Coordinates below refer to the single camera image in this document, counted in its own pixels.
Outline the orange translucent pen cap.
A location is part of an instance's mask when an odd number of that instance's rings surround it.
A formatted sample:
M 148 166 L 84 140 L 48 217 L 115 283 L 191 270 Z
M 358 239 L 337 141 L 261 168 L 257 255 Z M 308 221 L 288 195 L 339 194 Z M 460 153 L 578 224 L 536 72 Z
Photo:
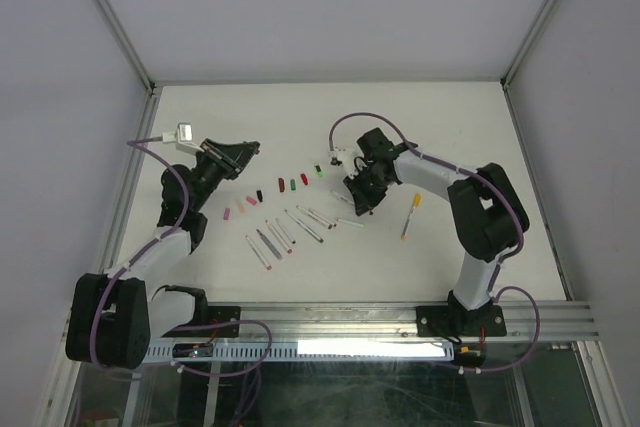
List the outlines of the orange translucent pen cap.
M 241 214 L 246 213 L 246 208 L 240 199 L 236 199 L 236 206 Z

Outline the yellow cap long marker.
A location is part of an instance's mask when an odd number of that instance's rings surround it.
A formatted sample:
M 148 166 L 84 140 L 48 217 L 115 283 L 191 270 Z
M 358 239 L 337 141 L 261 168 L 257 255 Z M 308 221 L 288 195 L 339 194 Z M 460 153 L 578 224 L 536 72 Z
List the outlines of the yellow cap long marker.
M 414 198 L 412 200 L 411 203 L 411 207 L 409 209 L 408 215 L 406 217 L 405 223 L 403 225 L 402 231 L 401 231 L 401 240 L 402 241 L 406 241 L 408 238 L 408 234 L 409 234 L 409 230 L 411 227 L 411 223 L 412 223 L 412 219 L 414 217 L 414 214 L 416 213 L 417 209 L 420 206 L 422 200 L 422 196 L 420 193 L 416 193 L 414 195 Z

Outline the green cap rainbow marker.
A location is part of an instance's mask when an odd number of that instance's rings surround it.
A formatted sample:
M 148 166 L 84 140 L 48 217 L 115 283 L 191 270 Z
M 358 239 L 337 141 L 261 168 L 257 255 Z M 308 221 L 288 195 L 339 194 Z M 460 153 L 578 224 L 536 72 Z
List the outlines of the green cap rainbow marker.
M 307 225 L 304 221 L 302 221 L 299 217 L 297 217 L 295 214 L 293 214 L 287 209 L 284 209 L 284 212 L 291 220 L 293 220 L 301 229 L 303 229 L 316 242 L 321 244 L 324 243 L 324 239 L 317 232 L 315 232 L 309 225 Z

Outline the black cap whiteboard marker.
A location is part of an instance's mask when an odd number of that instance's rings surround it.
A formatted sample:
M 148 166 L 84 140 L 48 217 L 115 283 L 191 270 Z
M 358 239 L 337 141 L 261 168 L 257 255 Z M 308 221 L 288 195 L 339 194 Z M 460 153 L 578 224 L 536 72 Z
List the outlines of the black cap whiteboard marker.
M 296 244 L 296 239 L 291 234 L 291 232 L 286 228 L 285 224 L 279 218 L 276 218 L 276 223 L 279 226 L 279 228 L 281 229 L 281 231 L 283 232 L 283 234 L 285 235 L 285 237 L 287 238 L 287 240 L 292 245 L 295 245 Z

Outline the pink cap acrylic marker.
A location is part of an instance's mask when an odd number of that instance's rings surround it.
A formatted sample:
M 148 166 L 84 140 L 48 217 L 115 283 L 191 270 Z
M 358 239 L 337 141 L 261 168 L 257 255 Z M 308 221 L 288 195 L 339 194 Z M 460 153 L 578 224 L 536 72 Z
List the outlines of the pink cap acrylic marker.
M 272 235 L 279 242 L 281 247 L 285 250 L 287 254 L 291 254 L 293 252 L 291 245 L 288 243 L 287 239 L 278 231 L 278 229 L 268 220 L 265 221 L 265 224 Z

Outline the translucent grey highlighter pen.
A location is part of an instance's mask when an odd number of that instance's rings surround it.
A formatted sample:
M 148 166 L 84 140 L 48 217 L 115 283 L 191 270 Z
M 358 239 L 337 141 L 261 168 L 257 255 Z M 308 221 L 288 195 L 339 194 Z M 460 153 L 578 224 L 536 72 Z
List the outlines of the translucent grey highlighter pen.
M 271 240 L 259 229 L 256 230 L 261 241 L 265 244 L 265 246 L 269 249 L 272 255 L 279 261 L 283 259 L 280 251 L 275 247 L 275 245 L 271 242 Z

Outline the magenta cap acrylic marker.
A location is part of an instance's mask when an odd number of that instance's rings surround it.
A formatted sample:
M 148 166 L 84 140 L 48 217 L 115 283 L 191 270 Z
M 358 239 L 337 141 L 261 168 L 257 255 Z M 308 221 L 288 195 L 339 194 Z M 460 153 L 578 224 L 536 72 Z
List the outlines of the magenta cap acrylic marker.
M 267 271 L 270 271 L 272 269 L 272 265 L 269 262 L 269 260 L 266 258 L 266 256 L 262 253 L 262 251 L 259 249 L 257 244 L 249 236 L 246 236 L 246 241 L 247 241 L 249 247 L 251 248 L 251 250 L 253 251 L 253 253 L 255 254 L 255 256 L 258 258 L 258 260 L 261 263 L 261 265 Z

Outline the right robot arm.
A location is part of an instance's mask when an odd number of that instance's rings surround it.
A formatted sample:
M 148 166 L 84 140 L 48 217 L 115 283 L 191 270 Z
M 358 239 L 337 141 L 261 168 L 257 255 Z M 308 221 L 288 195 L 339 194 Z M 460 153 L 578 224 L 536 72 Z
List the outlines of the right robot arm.
M 330 149 L 344 169 L 355 214 L 370 214 L 393 184 L 421 188 L 447 201 L 459 243 L 461 271 L 448 293 L 445 313 L 427 325 L 447 336 L 472 335 L 495 316 L 490 293 L 501 264 L 523 247 L 530 221 L 504 168 L 475 170 L 431 156 L 411 142 L 393 144 L 379 128 L 363 134 L 357 149 Z

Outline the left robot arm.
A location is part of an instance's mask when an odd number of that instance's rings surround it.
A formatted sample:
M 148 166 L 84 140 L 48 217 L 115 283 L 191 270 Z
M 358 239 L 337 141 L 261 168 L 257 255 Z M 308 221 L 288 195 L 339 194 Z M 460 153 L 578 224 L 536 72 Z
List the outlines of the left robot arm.
M 156 227 L 120 265 L 84 274 L 76 282 L 65 343 L 70 360 L 133 370 L 142 364 L 153 339 L 177 327 L 192 336 L 208 327 L 205 292 L 164 281 L 202 242 L 208 223 L 202 208 L 211 194 L 244 171 L 260 144 L 172 142 L 195 163 L 171 164 L 149 154 L 164 167 Z

